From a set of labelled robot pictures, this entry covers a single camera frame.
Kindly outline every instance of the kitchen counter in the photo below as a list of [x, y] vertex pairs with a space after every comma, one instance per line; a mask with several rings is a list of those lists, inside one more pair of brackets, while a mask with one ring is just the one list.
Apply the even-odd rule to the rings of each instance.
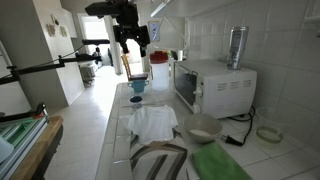
[[10, 179], [31, 179], [36, 172], [39, 172], [38, 167], [43, 165], [43, 159], [47, 155], [46, 153], [50, 151], [50, 145], [54, 141], [58, 131], [62, 130], [62, 121], [63, 118], [61, 116], [50, 117], [50, 121], [46, 129], [39, 136], [38, 140], [34, 143]]
[[[154, 92], [151, 84], [139, 95], [144, 106], [168, 105], [175, 111], [178, 129], [188, 149], [187, 169], [189, 179], [199, 179], [192, 165], [190, 155], [201, 144], [193, 142], [183, 128], [183, 121], [192, 114], [188, 107], [174, 93], [172, 84], [166, 92]], [[119, 121], [121, 117], [131, 114], [129, 99], [134, 94], [126, 83], [118, 84], [110, 114], [96, 179], [133, 179], [129, 154], [131, 132]], [[230, 135], [242, 141], [249, 128], [249, 122], [237, 122], [220, 119], [223, 124], [222, 134]], [[255, 135], [256, 118], [246, 144], [242, 147], [217, 142], [253, 179], [317, 179], [320, 178], [320, 155], [308, 145], [297, 139], [285, 136], [276, 147], [265, 147], [258, 143]]]

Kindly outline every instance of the metal canister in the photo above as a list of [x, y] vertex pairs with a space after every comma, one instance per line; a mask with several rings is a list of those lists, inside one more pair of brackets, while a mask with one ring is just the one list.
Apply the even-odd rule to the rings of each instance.
[[247, 42], [249, 26], [233, 27], [230, 38], [230, 51], [227, 61], [228, 69], [241, 69], [241, 60]]

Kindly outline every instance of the white countertop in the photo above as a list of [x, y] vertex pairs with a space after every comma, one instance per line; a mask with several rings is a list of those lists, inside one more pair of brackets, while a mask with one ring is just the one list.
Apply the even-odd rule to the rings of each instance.
[[[96, 179], [133, 179], [127, 152], [129, 147], [128, 143], [125, 143], [130, 132], [118, 123], [121, 116], [130, 115], [129, 99], [133, 95], [136, 94], [126, 83], [118, 84]], [[174, 109], [189, 155], [201, 147], [201, 144], [193, 142], [185, 132], [182, 123], [191, 111], [173, 91], [154, 92], [149, 84], [145, 92], [139, 95], [143, 98], [142, 103], [145, 106], [168, 105]], [[226, 144], [221, 139], [218, 140], [218, 143], [253, 179], [320, 178], [320, 154], [288, 135], [285, 135], [284, 140], [275, 148], [268, 149], [261, 146], [256, 140], [255, 120], [244, 146], [238, 147]], [[230, 135], [240, 141], [249, 128], [249, 122], [236, 122], [229, 119], [220, 121], [223, 124], [222, 134]], [[197, 179], [197, 175], [191, 175], [190, 179]]]

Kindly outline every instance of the microwave oven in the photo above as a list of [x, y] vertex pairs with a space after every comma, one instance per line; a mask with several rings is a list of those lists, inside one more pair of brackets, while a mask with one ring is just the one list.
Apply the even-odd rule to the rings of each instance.
[[217, 119], [248, 113], [256, 80], [256, 71], [230, 70], [225, 63], [214, 60], [174, 63], [178, 96], [194, 113], [210, 114]]

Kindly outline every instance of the tile floor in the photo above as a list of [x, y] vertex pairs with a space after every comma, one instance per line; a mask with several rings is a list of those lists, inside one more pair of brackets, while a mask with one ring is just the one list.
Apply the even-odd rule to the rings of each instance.
[[126, 74], [104, 66], [69, 107], [51, 114], [63, 116], [64, 132], [45, 179], [95, 179], [116, 85], [126, 81]]

